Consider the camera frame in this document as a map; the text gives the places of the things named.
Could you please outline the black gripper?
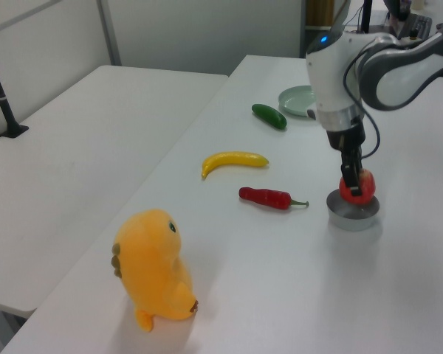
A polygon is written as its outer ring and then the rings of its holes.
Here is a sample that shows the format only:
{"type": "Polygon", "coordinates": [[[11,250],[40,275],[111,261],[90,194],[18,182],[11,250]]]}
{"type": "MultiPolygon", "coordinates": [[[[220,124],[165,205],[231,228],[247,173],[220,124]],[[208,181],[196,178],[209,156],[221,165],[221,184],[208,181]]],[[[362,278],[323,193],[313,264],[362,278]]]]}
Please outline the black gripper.
{"type": "Polygon", "coordinates": [[[354,197],[361,196],[360,171],[363,168],[361,145],[365,141],[363,124],[356,124],[344,131],[327,131],[326,134],[330,146],[342,153],[341,172],[345,185],[354,197]]]}

